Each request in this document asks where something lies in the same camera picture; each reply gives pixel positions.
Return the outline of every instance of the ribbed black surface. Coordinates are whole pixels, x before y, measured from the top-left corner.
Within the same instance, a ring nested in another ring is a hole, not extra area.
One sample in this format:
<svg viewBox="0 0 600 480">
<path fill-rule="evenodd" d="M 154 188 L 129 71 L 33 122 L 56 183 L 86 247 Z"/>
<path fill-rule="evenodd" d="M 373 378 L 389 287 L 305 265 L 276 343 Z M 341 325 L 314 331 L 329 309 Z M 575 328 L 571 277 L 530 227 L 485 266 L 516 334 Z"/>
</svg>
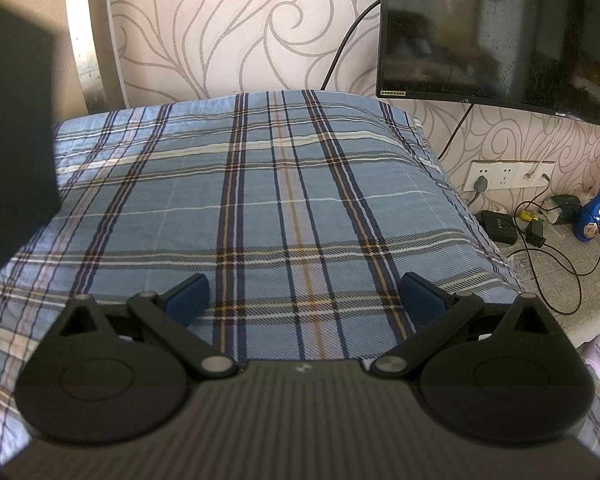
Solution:
<svg viewBox="0 0 600 480">
<path fill-rule="evenodd" d="M 372 378 L 354 361 L 310 366 L 252 362 L 236 378 L 202 384 L 151 436 L 99 449 L 33 441 L 3 471 L 72 480 L 600 478 L 598 459 L 573 440 L 481 446 L 430 420 L 403 383 Z"/>
</svg>

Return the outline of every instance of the patterned wallpaper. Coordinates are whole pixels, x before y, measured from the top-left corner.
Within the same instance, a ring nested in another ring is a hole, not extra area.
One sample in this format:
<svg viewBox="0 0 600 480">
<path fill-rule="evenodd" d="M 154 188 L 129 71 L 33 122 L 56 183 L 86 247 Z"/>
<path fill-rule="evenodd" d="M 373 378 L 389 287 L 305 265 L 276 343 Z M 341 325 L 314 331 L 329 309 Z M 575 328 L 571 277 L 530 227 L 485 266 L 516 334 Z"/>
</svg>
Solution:
<svg viewBox="0 0 600 480">
<path fill-rule="evenodd" d="M 320 88 L 342 37 L 374 0 L 112 0 L 132 106 L 270 89 Z M 379 9 L 359 25 L 328 89 L 373 96 Z M 416 115 L 436 152 L 467 104 L 392 100 Z M 557 162 L 551 192 L 600 183 L 600 126 L 476 106 L 443 161 L 462 187 L 472 160 Z M 474 210 L 511 209 L 539 189 L 486 193 Z"/>
</svg>

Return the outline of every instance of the blue bottle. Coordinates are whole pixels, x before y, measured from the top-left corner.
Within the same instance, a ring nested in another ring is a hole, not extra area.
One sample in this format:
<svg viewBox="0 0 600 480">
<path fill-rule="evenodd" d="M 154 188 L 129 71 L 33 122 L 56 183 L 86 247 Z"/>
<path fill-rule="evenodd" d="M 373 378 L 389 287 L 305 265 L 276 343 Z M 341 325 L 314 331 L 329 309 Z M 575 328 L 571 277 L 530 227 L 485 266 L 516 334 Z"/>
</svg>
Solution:
<svg viewBox="0 0 600 480">
<path fill-rule="evenodd" d="M 580 210 L 573 223 L 573 234 L 581 242 L 590 242 L 600 230 L 600 191 Z"/>
</svg>

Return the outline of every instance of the electrical socket panel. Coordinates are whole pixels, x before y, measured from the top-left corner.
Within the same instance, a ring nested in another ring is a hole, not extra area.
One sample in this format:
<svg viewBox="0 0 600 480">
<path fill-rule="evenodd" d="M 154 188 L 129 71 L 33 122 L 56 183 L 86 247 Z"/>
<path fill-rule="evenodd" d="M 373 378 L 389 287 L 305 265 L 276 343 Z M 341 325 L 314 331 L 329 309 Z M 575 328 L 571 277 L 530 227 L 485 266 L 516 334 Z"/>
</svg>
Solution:
<svg viewBox="0 0 600 480">
<path fill-rule="evenodd" d="M 487 183 L 487 191 L 490 189 L 513 189 L 519 187 L 541 187 L 546 186 L 547 181 L 542 177 L 545 173 L 551 178 L 554 172 L 555 162 L 543 162 L 538 166 L 532 177 L 529 174 L 538 165 L 535 161 L 510 161 L 510 162 L 485 162 L 474 160 L 469 168 L 464 183 L 464 191 L 473 191 L 474 183 L 480 176 L 484 176 Z"/>
</svg>

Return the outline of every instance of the television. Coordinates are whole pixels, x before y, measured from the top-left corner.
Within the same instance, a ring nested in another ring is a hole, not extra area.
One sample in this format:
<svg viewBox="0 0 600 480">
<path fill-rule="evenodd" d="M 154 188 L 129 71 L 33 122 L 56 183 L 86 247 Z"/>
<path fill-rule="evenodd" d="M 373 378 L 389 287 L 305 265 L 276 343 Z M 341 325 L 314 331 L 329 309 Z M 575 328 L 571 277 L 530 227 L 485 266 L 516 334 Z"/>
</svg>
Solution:
<svg viewBox="0 0 600 480">
<path fill-rule="evenodd" d="M 600 124 L 600 0 L 382 0 L 376 88 Z"/>
</svg>

